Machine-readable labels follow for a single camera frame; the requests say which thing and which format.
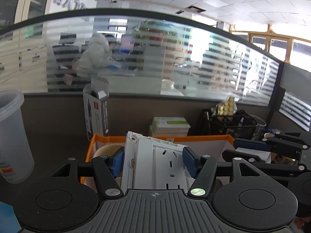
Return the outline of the white wall socket panel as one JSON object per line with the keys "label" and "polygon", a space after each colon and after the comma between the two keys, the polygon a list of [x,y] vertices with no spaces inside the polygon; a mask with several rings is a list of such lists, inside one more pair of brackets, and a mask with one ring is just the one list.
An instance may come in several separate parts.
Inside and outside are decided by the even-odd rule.
{"label": "white wall socket panel", "polygon": [[194,182],[183,164],[184,145],[129,131],[124,148],[121,189],[182,189]]}

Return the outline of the blister pill pack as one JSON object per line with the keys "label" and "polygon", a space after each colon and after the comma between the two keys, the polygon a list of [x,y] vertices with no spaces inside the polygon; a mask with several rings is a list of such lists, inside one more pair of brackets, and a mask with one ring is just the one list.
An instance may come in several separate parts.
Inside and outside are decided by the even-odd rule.
{"label": "blister pill pack", "polygon": [[218,116],[233,116],[237,111],[234,97],[229,97],[226,101],[220,102],[216,106]]}

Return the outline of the blue paper bag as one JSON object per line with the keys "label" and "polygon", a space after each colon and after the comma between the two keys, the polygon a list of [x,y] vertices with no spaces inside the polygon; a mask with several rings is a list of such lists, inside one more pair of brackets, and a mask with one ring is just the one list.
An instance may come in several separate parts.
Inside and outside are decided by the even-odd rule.
{"label": "blue paper bag", "polygon": [[1,233],[18,233],[21,231],[13,207],[3,202],[0,202],[0,231]]}

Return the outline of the white foam block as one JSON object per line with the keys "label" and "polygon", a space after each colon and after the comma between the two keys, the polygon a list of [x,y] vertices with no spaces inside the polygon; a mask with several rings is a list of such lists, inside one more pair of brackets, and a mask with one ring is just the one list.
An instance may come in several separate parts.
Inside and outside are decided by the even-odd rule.
{"label": "white foam block", "polygon": [[253,149],[246,149],[246,148],[237,148],[237,152],[240,153],[246,153],[251,155],[258,156],[261,160],[263,160],[265,163],[271,163],[271,153],[268,151],[262,151],[262,150],[253,150]]}

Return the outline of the orange cardboard box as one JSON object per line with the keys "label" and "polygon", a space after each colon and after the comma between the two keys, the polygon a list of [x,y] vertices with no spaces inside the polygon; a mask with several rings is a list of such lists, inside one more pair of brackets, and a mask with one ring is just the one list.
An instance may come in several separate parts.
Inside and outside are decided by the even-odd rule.
{"label": "orange cardboard box", "polygon": [[124,147],[123,171],[116,179],[127,189],[182,189],[187,191],[194,179],[182,160],[182,150],[190,147],[197,155],[209,155],[222,162],[221,153],[233,149],[230,135],[145,137],[129,131],[125,137],[94,135],[87,151],[89,162],[98,155],[111,156]]}

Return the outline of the Starbucks translucent plastic cup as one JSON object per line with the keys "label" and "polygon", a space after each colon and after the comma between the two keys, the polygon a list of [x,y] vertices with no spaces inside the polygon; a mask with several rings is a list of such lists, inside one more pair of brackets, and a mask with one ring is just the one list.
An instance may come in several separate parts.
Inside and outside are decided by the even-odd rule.
{"label": "Starbucks translucent plastic cup", "polygon": [[23,102],[20,91],[1,92],[1,176],[9,183],[23,182],[34,169],[21,112]]}

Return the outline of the stack of green-white boxes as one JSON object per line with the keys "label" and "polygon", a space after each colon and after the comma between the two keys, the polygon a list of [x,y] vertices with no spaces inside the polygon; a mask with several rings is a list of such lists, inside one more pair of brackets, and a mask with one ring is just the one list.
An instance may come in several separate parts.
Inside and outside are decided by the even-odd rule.
{"label": "stack of green-white boxes", "polygon": [[186,136],[190,125],[183,117],[154,117],[149,127],[150,136]]}

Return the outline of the person in white jacket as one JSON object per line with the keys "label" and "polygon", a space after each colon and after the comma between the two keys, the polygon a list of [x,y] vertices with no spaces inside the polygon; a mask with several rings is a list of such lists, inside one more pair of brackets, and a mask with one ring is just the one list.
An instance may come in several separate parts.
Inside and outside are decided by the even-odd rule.
{"label": "person in white jacket", "polygon": [[92,75],[96,75],[99,70],[110,66],[111,47],[116,44],[116,38],[111,34],[108,34],[107,37],[102,33],[92,34],[87,49],[73,64],[74,72],[63,76],[65,85],[71,86],[74,82],[88,83]]}

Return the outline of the frosted glass partition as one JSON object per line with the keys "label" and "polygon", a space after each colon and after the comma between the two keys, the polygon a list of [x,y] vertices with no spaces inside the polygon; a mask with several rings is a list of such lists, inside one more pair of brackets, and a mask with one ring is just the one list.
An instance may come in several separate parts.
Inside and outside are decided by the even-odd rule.
{"label": "frosted glass partition", "polygon": [[80,94],[63,76],[93,33],[116,38],[105,78],[116,95],[226,100],[269,106],[284,63],[248,41],[179,16],[90,9],[34,17],[1,29],[1,89]]}

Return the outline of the brown paper cup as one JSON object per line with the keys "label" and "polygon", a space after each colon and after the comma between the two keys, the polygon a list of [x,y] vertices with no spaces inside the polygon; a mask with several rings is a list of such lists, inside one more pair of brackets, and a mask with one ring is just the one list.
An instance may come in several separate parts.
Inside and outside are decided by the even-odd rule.
{"label": "brown paper cup", "polygon": [[120,144],[108,144],[100,147],[93,155],[93,158],[102,156],[102,155],[107,155],[107,156],[112,156],[117,150],[119,150],[123,145]]}

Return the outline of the black mesh desk organizer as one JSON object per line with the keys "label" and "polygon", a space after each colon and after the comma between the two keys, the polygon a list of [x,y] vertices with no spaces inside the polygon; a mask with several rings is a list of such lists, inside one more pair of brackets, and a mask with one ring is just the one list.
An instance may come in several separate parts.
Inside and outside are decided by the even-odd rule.
{"label": "black mesh desk organizer", "polygon": [[212,109],[204,109],[188,136],[230,135],[233,138],[252,139],[257,121],[244,110],[233,115],[216,115]]}

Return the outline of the beige glass-door cabinet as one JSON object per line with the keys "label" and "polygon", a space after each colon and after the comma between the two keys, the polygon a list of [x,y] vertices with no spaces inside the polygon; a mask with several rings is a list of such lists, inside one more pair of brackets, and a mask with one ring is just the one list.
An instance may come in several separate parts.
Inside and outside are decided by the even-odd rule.
{"label": "beige glass-door cabinet", "polygon": [[48,0],[1,0],[1,29],[45,14]]}

